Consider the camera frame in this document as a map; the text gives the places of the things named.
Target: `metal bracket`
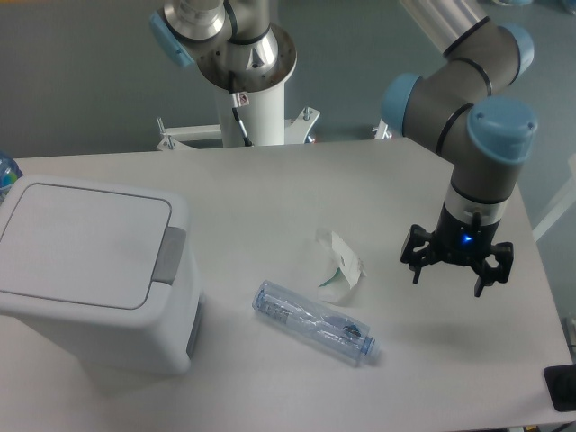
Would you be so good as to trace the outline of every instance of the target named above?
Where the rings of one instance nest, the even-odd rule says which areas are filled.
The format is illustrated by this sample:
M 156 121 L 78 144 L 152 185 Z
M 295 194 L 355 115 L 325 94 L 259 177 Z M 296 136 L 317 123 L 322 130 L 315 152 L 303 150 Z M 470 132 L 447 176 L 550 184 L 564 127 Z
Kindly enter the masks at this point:
M 307 106 L 293 121 L 288 121 L 284 130 L 284 144 L 314 142 L 311 130 L 320 118 L 320 111 Z
M 372 128 L 375 140 L 390 140 L 392 138 L 392 131 L 384 120 L 380 120 L 377 128 Z
M 287 120 L 284 130 L 284 143 L 305 144 L 313 142 L 314 139 L 311 136 L 311 129 L 314 127 L 319 117 L 320 111 L 306 107 L 296 119 Z M 158 132 L 162 139 L 157 145 L 158 150 L 194 149 L 190 146 L 186 146 L 183 142 L 219 140 L 222 138 L 222 131 L 219 124 L 166 129 L 160 117 L 157 117 L 156 121 Z

